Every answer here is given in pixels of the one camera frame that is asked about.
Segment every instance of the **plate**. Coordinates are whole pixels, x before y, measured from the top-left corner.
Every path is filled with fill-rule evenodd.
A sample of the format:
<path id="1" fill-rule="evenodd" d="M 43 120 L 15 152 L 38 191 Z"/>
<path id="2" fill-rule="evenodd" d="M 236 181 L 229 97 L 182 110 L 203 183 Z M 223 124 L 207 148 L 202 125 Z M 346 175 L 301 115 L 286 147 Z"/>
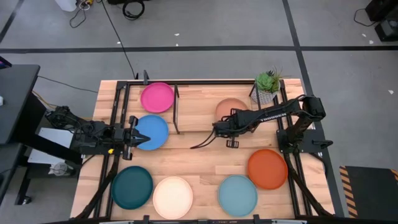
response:
<path id="1" fill-rule="evenodd" d="M 163 218 L 174 220 L 183 217 L 191 209 L 191 186 L 181 177 L 168 177 L 156 186 L 153 202 L 156 212 Z"/>
<path id="2" fill-rule="evenodd" d="M 150 137 L 150 140 L 139 144 L 137 147 L 143 150 L 155 150 L 162 146 L 169 136 L 167 122 L 157 115 L 145 115 L 138 120 L 136 129 L 140 134 Z"/>
<path id="3" fill-rule="evenodd" d="M 273 190 L 286 181 L 287 165 L 282 156 L 275 151 L 261 149 L 249 158 L 248 174 L 256 186 Z"/>
<path id="4" fill-rule="evenodd" d="M 222 100 L 216 107 L 216 121 L 220 121 L 223 116 L 231 115 L 232 108 L 247 110 L 248 106 L 236 98 Z"/>
<path id="5" fill-rule="evenodd" d="M 169 109 L 174 102 L 174 91 L 166 83 L 153 83 L 141 94 L 141 105 L 151 113 L 161 113 Z"/>
<path id="6" fill-rule="evenodd" d="M 223 210 L 234 216 L 249 215 L 257 205 L 257 190 L 243 175 L 225 178 L 218 188 L 218 201 Z"/>
<path id="7" fill-rule="evenodd" d="M 112 198 L 123 209 L 136 209 L 149 199 L 154 183 L 149 172 L 140 166 L 123 169 L 113 180 Z"/>

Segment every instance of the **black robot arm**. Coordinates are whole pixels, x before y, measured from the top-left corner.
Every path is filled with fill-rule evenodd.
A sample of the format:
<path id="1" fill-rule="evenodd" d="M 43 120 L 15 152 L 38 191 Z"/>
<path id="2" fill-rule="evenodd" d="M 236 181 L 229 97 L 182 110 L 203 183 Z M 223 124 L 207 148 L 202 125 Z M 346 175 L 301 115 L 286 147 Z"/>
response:
<path id="1" fill-rule="evenodd" d="M 303 139 L 304 131 L 314 121 L 322 120 L 326 113 L 319 98 L 300 95 L 285 103 L 257 111 L 231 109 L 231 115 L 224 116 L 221 121 L 213 123 L 212 134 L 214 133 L 215 138 L 230 138 L 231 140 L 227 140 L 227 147 L 237 148 L 239 143 L 234 139 L 240 134 L 248 131 L 254 132 L 261 123 L 288 115 L 298 116 L 298 121 L 286 129 L 287 142 L 299 144 Z M 203 147 L 203 144 L 204 142 L 192 148 Z"/>
<path id="2" fill-rule="evenodd" d="M 55 128 L 73 129 L 77 140 L 74 147 L 86 155 L 121 153 L 123 159 L 131 160 L 131 148 L 150 140 L 135 129 L 138 124 L 135 116 L 130 116 L 129 128 L 122 128 L 121 124 L 108 125 L 103 121 L 86 121 L 75 116 L 67 106 L 58 106 L 46 118 Z"/>

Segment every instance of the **concrete floor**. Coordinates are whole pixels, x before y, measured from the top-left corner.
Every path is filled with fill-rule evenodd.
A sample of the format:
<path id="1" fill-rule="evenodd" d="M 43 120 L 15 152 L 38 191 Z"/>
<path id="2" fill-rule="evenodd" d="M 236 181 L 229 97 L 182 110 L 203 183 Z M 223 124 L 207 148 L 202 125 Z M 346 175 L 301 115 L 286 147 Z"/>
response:
<path id="1" fill-rule="evenodd" d="M 369 1 L 289 0 L 300 45 L 398 45 L 382 43 L 373 27 L 354 23 L 354 11 Z M 13 0 L 0 3 L 0 28 L 15 5 Z M 105 5 L 125 47 L 294 46 L 282 1 L 151 0 L 146 2 L 144 15 L 134 22 L 125 20 L 120 8 Z M 72 29 L 69 19 L 75 13 L 61 11 L 55 1 L 25 0 L 0 50 L 121 47 L 101 4 L 95 3 L 86 12 L 87 20 Z M 364 12 L 359 12 L 358 19 L 370 23 Z M 91 90 L 97 90 L 101 80 L 132 78 L 122 52 L 1 56 L 11 63 L 39 64 L 40 75 Z M 273 66 L 283 68 L 284 77 L 302 78 L 293 50 L 128 52 L 127 56 L 136 72 L 145 69 L 151 79 L 254 78 Z M 326 138 L 335 142 L 329 147 L 335 175 L 339 175 L 340 165 L 398 169 L 394 134 L 398 123 L 394 119 L 398 109 L 398 52 L 316 51 L 303 52 L 303 56 L 313 92 L 326 109 Z M 94 93 L 41 78 L 34 90 L 49 103 L 70 106 L 78 116 L 92 116 Z M 2 223 L 43 223 L 69 217 L 76 180 L 34 180 L 29 193 L 37 200 L 17 207 L 13 201 L 23 176 L 20 172 L 0 207 Z M 344 202 L 341 183 L 337 184 Z"/>

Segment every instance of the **black desk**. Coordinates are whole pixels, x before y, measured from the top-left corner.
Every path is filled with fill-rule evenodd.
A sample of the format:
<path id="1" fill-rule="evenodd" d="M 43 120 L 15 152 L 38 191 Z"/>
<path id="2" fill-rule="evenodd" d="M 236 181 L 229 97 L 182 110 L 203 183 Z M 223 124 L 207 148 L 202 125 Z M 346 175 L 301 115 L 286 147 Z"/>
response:
<path id="1" fill-rule="evenodd" d="M 27 165 L 25 146 L 65 159 L 73 167 L 81 165 L 80 153 L 35 134 L 46 111 L 32 93 L 39 70 L 38 65 L 0 70 L 0 96 L 4 99 L 0 106 L 0 203 L 16 167 Z"/>

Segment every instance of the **wooden table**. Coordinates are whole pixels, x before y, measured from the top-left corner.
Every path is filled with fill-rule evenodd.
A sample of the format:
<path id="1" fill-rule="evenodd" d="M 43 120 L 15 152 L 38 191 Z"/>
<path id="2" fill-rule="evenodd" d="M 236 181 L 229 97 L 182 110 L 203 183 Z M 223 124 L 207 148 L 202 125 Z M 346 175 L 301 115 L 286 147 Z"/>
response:
<path id="1" fill-rule="evenodd" d="M 109 123 L 117 80 L 103 80 L 99 87 L 93 120 Z M 299 79 L 285 79 L 288 99 L 303 94 Z M 130 115 L 138 118 L 148 114 L 140 103 L 140 95 L 145 86 L 133 86 L 130 89 L 127 107 L 127 120 Z M 172 122 L 173 108 L 159 114 L 169 124 L 170 136 L 167 142 L 158 150 L 133 150 L 131 161 L 120 159 L 119 171 L 129 166 L 146 168 L 154 180 L 155 186 L 164 178 L 179 176 L 184 178 L 193 190 L 193 205 L 190 211 L 182 217 L 188 219 L 236 219 L 223 211 L 217 199 L 217 189 L 221 181 L 231 174 L 246 175 L 246 163 L 252 153 L 259 149 L 277 150 L 277 121 L 260 124 L 255 133 L 246 133 L 238 137 L 239 149 L 226 148 L 226 139 L 218 138 L 202 149 L 189 149 L 201 143 L 210 134 L 211 123 L 215 122 L 216 105 L 225 98 L 238 98 L 245 102 L 249 109 L 257 110 L 257 104 L 251 101 L 249 93 L 252 85 L 179 85 L 180 98 L 178 100 L 178 128 L 177 134 Z M 122 90 L 119 99 L 119 121 L 123 102 Z M 330 213 L 334 213 L 328 184 L 326 182 L 323 165 L 308 154 L 301 154 L 303 171 L 307 186 L 315 198 Z M 95 156 L 81 169 L 76 188 L 71 217 L 78 215 L 90 201 L 98 188 L 103 156 Z M 302 194 L 296 186 L 300 211 L 304 214 Z M 252 214 L 259 214 L 260 218 L 293 218 L 293 207 L 289 186 L 286 183 L 276 190 L 257 189 L 259 200 Z M 104 193 L 101 215 L 105 214 L 108 190 Z M 112 220 L 142 220 L 144 215 L 150 215 L 152 220 L 162 220 L 152 204 L 152 198 L 136 210 L 123 210 L 113 205 Z"/>

